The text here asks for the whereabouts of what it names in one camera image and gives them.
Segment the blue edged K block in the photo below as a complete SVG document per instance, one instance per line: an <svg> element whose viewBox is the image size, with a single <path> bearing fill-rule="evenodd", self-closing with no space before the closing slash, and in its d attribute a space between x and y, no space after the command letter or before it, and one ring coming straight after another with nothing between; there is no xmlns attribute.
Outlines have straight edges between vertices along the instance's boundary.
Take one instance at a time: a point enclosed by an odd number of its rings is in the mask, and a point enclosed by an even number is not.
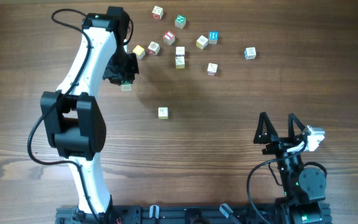
<svg viewBox="0 0 358 224"><path fill-rule="evenodd" d="M246 60L255 59L257 55L255 47L248 47L244 51L244 57Z"/></svg>

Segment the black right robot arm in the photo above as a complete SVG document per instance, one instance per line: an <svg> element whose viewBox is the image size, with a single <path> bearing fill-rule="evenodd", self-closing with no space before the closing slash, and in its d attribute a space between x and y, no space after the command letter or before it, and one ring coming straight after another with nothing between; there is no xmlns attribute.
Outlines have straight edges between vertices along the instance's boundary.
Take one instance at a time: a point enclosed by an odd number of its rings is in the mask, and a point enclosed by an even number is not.
<svg viewBox="0 0 358 224"><path fill-rule="evenodd" d="M254 137L255 144L263 144L264 155L275 159L255 166L247 177L247 195L261 223L331 223L329 205L325 200L328 172L317 162L304 163L301 153L313 152L324 140L323 128L305 126L292 113L288 115L288 136L278 136L268 114L262 112ZM284 196L277 198L268 208L257 207L250 194L250 178L262 166L277 164Z"/></svg>

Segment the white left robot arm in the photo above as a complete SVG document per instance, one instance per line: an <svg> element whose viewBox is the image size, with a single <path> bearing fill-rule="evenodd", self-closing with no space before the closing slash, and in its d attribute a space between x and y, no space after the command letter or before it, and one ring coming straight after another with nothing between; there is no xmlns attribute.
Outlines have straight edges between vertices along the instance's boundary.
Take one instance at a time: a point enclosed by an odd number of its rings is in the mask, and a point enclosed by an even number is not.
<svg viewBox="0 0 358 224"><path fill-rule="evenodd" d="M62 157L59 163L69 165L79 196L76 208L57 210L56 222L122 223L101 168L106 123L97 96L103 80L130 88L139 73L136 55L127 51L134 25L123 7L83 17L73 64L55 91L43 93L34 126L45 125L48 143Z"/></svg>

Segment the yellow edged plain block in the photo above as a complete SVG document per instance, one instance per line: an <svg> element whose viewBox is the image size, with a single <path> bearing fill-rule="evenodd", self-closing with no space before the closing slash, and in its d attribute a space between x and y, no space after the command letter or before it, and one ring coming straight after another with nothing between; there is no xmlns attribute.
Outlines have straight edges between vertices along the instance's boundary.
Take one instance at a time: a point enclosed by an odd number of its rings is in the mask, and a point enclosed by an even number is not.
<svg viewBox="0 0 358 224"><path fill-rule="evenodd" d="M158 108L158 118L159 119L168 119L168 108L167 107L159 107Z"/></svg>

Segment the green Z wooden block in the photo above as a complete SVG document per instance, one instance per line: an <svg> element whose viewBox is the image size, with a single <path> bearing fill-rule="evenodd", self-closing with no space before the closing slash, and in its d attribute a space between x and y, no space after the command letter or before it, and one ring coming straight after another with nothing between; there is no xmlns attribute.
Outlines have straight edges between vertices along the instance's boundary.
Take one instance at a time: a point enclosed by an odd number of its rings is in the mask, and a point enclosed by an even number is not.
<svg viewBox="0 0 358 224"><path fill-rule="evenodd" d="M124 82L121 84L121 91L132 91L133 84L130 82Z"/></svg>

